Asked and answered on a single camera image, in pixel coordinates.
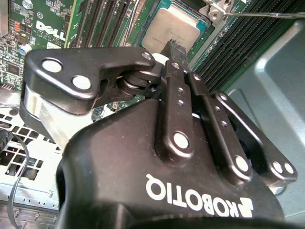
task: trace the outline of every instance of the motherboard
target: motherboard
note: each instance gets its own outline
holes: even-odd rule
[[[175,40],[185,47],[189,68],[204,79],[209,91],[214,91],[236,79],[293,23],[274,18],[221,17],[206,0],[2,2],[0,83],[17,89],[22,87],[24,56],[31,50],[142,46],[160,53],[169,40]],[[215,2],[230,12],[295,12],[302,5],[297,0]],[[129,104],[107,107],[115,112]]]
[[[9,32],[0,39],[0,79],[21,89],[24,56],[63,48],[73,0],[8,1]]]

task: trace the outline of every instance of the perforated metal panel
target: perforated metal panel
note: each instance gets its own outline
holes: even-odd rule
[[[15,202],[57,210],[55,173],[61,150],[45,136],[24,126],[19,114],[11,108],[0,108],[0,124],[18,135],[30,153],[30,163],[20,180]],[[24,161],[24,150],[16,139],[0,153],[0,200],[8,200]]]

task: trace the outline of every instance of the robotiq logo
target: robotiq logo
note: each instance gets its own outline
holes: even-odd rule
[[[58,35],[58,30],[53,29],[49,25],[43,24],[41,21],[36,21],[36,28],[40,31],[46,31],[47,34],[53,35],[56,38],[61,39],[62,41],[65,41],[66,39],[64,38],[64,32],[61,32],[60,35]]]
[[[249,198],[240,198],[240,204],[236,204],[229,200],[223,200],[219,197],[212,198],[211,195],[203,194],[202,196],[195,190],[189,189],[185,192],[185,202],[182,199],[181,186],[177,185],[177,198],[173,199],[172,196],[172,184],[166,183],[166,187],[164,183],[154,178],[152,175],[147,174],[146,177],[148,181],[146,183],[146,191],[147,194],[154,200],[163,200],[167,197],[167,203],[174,204],[176,206],[180,206],[183,208],[190,207],[194,211],[200,211],[202,208],[210,214],[210,215],[218,215],[221,217],[241,217],[250,218],[252,217],[253,204],[252,200]],[[158,185],[161,189],[161,192],[154,193],[152,191],[152,185]]]

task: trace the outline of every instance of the capacitor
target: capacitor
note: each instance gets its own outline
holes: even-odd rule
[[[22,56],[25,56],[29,51],[32,50],[32,47],[29,44],[25,44],[21,46],[17,52],[19,52]]]
[[[22,1],[22,5],[24,8],[26,8],[27,10],[31,10],[33,9],[33,3],[31,0],[23,0]]]

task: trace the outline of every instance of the gray metal panel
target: gray metal panel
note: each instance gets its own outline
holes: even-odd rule
[[[32,163],[28,168],[37,172],[37,175],[32,178],[21,178],[14,202],[58,210],[55,173],[62,152],[55,143],[43,135],[33,135],[35,131],[24,126],[20,116],[11,115],[10,111],[11,108],[1,108],[0,121],[11,125],[7,130],[16,132],[17,135],[24,138],[32,158]],[[10,141],[0,154],[0,200],[8,201],[12,186],[23,166],[24,160],[19,160],[20,156],[24,157],[22,151],[21,144]]]
[[[9,33],[8,1],[0,0],[0,37]]]
[[[298,20],[226,91],[293,163],[298,180],[278,199],[305,224],[305,20]]]

